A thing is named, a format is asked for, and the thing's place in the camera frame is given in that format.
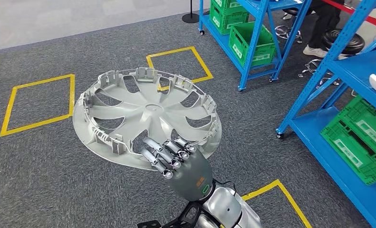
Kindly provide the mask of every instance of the floor marking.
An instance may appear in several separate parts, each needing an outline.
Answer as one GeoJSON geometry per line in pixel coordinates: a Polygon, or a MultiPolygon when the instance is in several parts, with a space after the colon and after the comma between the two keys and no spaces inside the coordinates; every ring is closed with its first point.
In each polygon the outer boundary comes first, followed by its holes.
{"type": "Polygon", "coordinates": [[[46,124],[49,124],[49,123],[53,123],[53,122],[56,122],[56,121],[59,121],[59,120],[64,120],[64,119],[71,117],[73,115],[73,106],[74,106],[74,99],[75,99],[74,90],[75,90],[75,76],[73,74],[53,77],[53,78],[49,78],[49,79],[45,79],[45,80],[40,80],[40,81],[37,81],[37,82],[32,82],[32,83],[14,86],[13,89],[11,90],[9,103],[7,104],[6,114],[4,116],[3,125],[2,125],[1,131],[0,131],[0,137],[6,136],[6,135],[9,135],[9,134],[13,134],[13,133],[17,133],[17,132],[21,132],[21,131],[24,131],[24,130],[28,130],[28,129],[31,129],[31,128],[34,128],[34,127],[39,127],[39,126],[46,125],[46,124]],[[47,82],[53,82],[53,81],[61,80],[61,79],[64,79],[64,78],[70,79],[69,112],[68,112],[68,114],[61,115],[61,116],[58,116],[58,117],[53,117],[53,118],[50,118],[50,119],[47,119],[47,120],[44,120],[44,121],[32,123],[32,124],[25,125],[25,126],[18,127],[18,128],[14,128],[14,129],[11,129],[11,130],[7,130],[7,127],[9,125],[10,116],[11,116],[11,110],[13,108],[14,100],[16,99],[16,94],[17,94],[18,89],[29,87],[29,86],[36,86],[36,85],[39,85],[39,84],[42,84],[42,83],[47,83],[47,82]]]}
{"type": "MultiPolygon", "coordinates": [[[[201,82],[201,81],[212,79],[213,75],[211,74],[210,70],[207,68],[206,64],[204,63],[203,59],[200,57],[199,53],[196,51],[194,46],[183,47],[183,48],[179,48],[179,49],[175,49],[175,50],[164,51],[164,52],[148,55],[148,56],[146,56],[147,63],[148,63],[150,68],[154,68],[151,58],[158,57],[158,56],[164,56],[164,55],[168,55],[168,54],[172,54],[172,53],[176,53],[176,52],[181,52],[181,51],[187,51],[187,50],[191,50],[193,52],[193,54],[195,55],[199,64],[202,66],[203,70],[206,73],[206,76],[193,79],[192,82],[196,83],[196,82],[201,82]]],[[[163,90],[167,90],[167,89],[168,89],[168,86],[165,86],[165,87],[161,87],[159,90],[163,91],[163,90]]]]}
{"type": "Polygon", "coordinates": [[[290,195],[289,191],[287,191],[286,187],[284,187],[284,185],[280,182],[279,179],[273,181],[272,183],[266,185],[265,187],[262,187],[259,190],[253,191],[253,192],[251,192],[247,195],[242,196],[242,199],[245,200],[245,201],[250,200],[250,199],[254,198],[255,196],[258,196],[262,193],[265,193],[265,192],[273,189],[276,186],[278,186],[280,188],[280,190],[284,193],[284,195],[286,195],[286,198],[289,200],[290,204],[292,205],[294,210],[297,212],[298,216],[300,217],[301,221],[304,223],[305,227],[306,228],[312,228],[311,224],[308,222],[304,213],[302,213],[301,209],[299,208],[297,203],[294,201],[294,199],[290,195]]]}

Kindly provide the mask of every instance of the shoe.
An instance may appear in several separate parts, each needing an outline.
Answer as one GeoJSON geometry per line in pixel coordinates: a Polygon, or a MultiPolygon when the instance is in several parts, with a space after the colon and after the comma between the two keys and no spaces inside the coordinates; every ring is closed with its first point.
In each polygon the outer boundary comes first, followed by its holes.
{"type": "Polygon", "coordinates": [[[304,55],[307,55],[307,56],[317,56],[319,58],[323,58],[326,56],[326,54],[328,53],[327,51],[324,51],[320,48],[310,48],[308,47],[308,45],[304,48],[304,50],[302,51],[302,53],[304,55]]]}
{"type": "Polygon", "coordinates": [[[283,20],[288,20],[288,19],[291,19],[293,17],[293,15],[291,15],[291,14],[288,14],[288,13],[284,13],[284,15],[283,15],[283,20]]]}

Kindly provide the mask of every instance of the carpet floor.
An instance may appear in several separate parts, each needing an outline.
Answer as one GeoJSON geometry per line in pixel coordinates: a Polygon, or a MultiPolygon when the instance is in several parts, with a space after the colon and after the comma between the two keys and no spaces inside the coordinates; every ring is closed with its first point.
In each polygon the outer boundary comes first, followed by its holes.
{"type": "MultiPolygon", "coordinates": [[[[276,12],[275,24],[289,24],[281,16],[276,12]]],[[[183,23],[181,15],[0,50],[0,130],[13,86],[75,74],[78,98],[103,72],[147,67],[149,54],[194,46],[214,76],[197,85],[214,98],[222,122],[222,140],[210,157],[214,177],[234,181],[241,195],[279,179],[312,227],[370,227],[290,129],[285,140],[276,138],[275,128],[309,78],[297,74],[312,59],[301,51],[315,19],[307,16],[304,42],[293,45],[280,79],[252,80],[242,92],[237,91],[238,70],[214,38],[208,32],[200,36],[197,24],[183,23]]],[[[191,79],[205,73],[190,51],[152,61],[159,70],[191,79]]],[[[19,89],[8,130],[67,114],[68,88],[69,79],[63,79],[19,89]]],[[[350,99],[346,93],[337,106],[350,99]]],[[[0,228],[133,228],[152,219],[166,223],[185,204],[158,173],[90,152],[71,118],[0,137],[0,228]]],[[[305,227],[278,188],[249,204],[265,228],[305,227]]]]}

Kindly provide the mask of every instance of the robotic hand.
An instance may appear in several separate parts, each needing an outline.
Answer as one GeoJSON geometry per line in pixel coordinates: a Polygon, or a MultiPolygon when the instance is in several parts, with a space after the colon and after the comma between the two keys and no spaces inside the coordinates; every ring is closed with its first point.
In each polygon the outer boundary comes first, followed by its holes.
{"type": "Polygon", "coordinates": [[[145,138],[140,153],[161,172],[174,191],[188,200],[182,214],[161,226],[158,221],[140,223],[138,228],[261,228],[259,216],[235,190],[218,184],[205,157],[181,137],[162,145],[145,138]],[[195,209],[195,215],[188,213],[195,209]]]}

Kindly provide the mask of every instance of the shelving unit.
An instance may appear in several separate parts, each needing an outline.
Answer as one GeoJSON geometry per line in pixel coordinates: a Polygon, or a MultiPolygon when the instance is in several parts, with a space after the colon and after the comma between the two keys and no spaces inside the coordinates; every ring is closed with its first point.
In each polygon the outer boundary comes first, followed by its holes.
{"type": "Polygon", "coordinates": [[[287,42],[284,46],[283,50],[279,48],[279,42],[277,39],[276,34],[272,31],[273,41],[276,45],[276,55],[273,61],[270,64],[259,65],[255,67],[250,67],[251,60],[253,58],[253,53],[256,48],[256,44],[258,43],[259,32],[262,27],[263,19],[266,13],[268,14],[268,20],[270,23],[270,27],[274,29],[274,22],[272,18],[271,12],[274,10],[282,10],[287,8],[297,8],[299,9],[299,13],[297,19],[292,27],[292,34],[296,34],[298,29],[300,28],[302,21],[307,13],[308,7],[311,3],[311,0],[280,0],[280,1],[270,1],[270,0],[237,0],[252,16],[255,18],[255,26],[252,33],[250,48],[247,54],[247,58],[244,64],[244,67],[239,64],[238,60],[235,58],[234,54],[230,50],[228,46],[229,35],[220,35],[214,25],[210,22],[209,15],[203,15],[203,0],[200,0],[200,10],[199,10],[199,31],[201,34],[204,34],[203,24],[206,26],[210,34],[214,37],[214,39],[219,43],[222,47],[224,52],[227,56],[231,59],[233,64],[237,67],[238,71],[241,73],[241,80],[240,84],[238,85],[238,90],[245,89],[245,85],[248,80],[255,79],[265,75],[269,76],[269,81],[275,81],[278,79],[279,72],[283,67],[283,63],[286,60],[291,45],[295,40],[295,36],[290,36],[287,39],[287,42]],[[253,69],[263,68],[266,66],[273,65],[273,69],[268,69],[263,72],[259,72],[256,74],[250,75],[250,71],[253,69]]]}
{"type": "Polygon", "coordinates": [[[290,126],[371,226],[376,228],[376,183],[370,186],[364,184],[320,135],[322,129],[339,112],[334,107],[335,101],[349,87],[376,108],[376,91],[369,82],[369,76],[376,74],[376,41],[357,56],[337,60],[338,55],[374,8],[376,8],[376,1],[360,2],[276,132],[278,138],[283,138],[283,133],[290,126]],[[316,89],[328,70],[334,73],[334,77],[316,89]],[[342,83],[322,106],[316,111],[297,116],[297,113],[325,90],[335,78],[340,78],[342,83]]]}

